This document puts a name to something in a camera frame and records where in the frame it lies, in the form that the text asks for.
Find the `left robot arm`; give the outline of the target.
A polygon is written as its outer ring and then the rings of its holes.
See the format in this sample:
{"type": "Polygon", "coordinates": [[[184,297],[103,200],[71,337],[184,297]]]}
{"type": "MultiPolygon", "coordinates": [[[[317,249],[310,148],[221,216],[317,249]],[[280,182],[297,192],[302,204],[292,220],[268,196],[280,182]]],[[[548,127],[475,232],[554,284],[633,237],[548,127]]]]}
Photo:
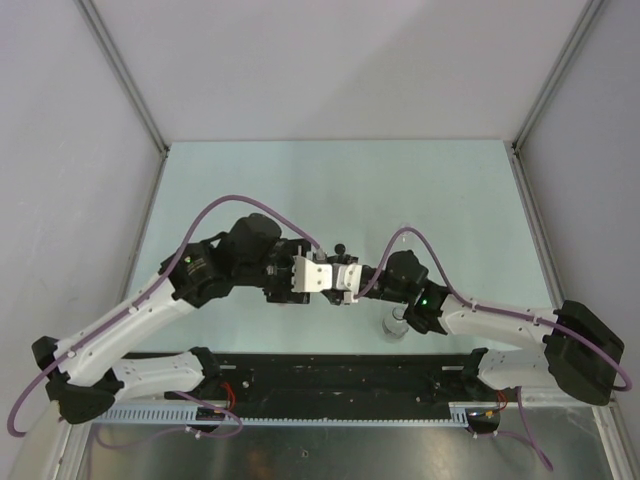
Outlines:
{"type": "Polygon", "coordinates": [[[134,359],[132,348],[236,287],[261,290],[270,303],[306,304],[306,293],[292,290],[297,255],[316,248],[308,238],[286,239],[271,218],[253,213],[227,232],[188,243],[171,255],[137,293],[86,329],[66,339],[43,336],[32,345],[46,372],[46,392],[60,416],[82,424],[116,402],[182,393],[207,400],[221,387],[221,367],[206,347],[181,354],[134,359]]]}

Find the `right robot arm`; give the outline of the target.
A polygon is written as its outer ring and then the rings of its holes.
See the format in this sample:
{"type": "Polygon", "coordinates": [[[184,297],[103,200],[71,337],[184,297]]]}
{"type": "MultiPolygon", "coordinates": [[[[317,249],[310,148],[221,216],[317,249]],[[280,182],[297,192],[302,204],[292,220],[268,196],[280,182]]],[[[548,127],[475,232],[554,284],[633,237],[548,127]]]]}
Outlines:
{"type": "Polygon", "coordinates": [[[584,304],[516,310],[464,300],[428,277],[410,251],[390,255],[382,270],[334,256],[312,268],[311,284],[333,304],[357,295],[403,306],[403,320],[420,334],[469,335],[504,343],[512,351],[480,349],[461,376],[463,393],[484,401],[496,390],[557,387],[581,402],[604,406],[616,390],[624,344],[584,304]]]}

